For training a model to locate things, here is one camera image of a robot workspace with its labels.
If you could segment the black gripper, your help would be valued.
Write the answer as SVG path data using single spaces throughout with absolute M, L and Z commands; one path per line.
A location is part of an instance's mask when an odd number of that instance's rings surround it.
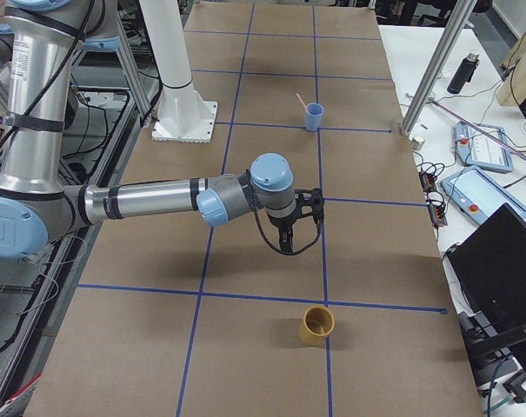
M 292 212 L 285 217 L 268 215 L 268 218 L 270 223 L 278 229 L 280 235 L 280 249 L 284 253 L 288 253 L 289 250 L 291 253 L 293 253 L 295 249 L 295 234 L 293 231 L 293 226 L 299 220 L 299 215 L 295 212 Z

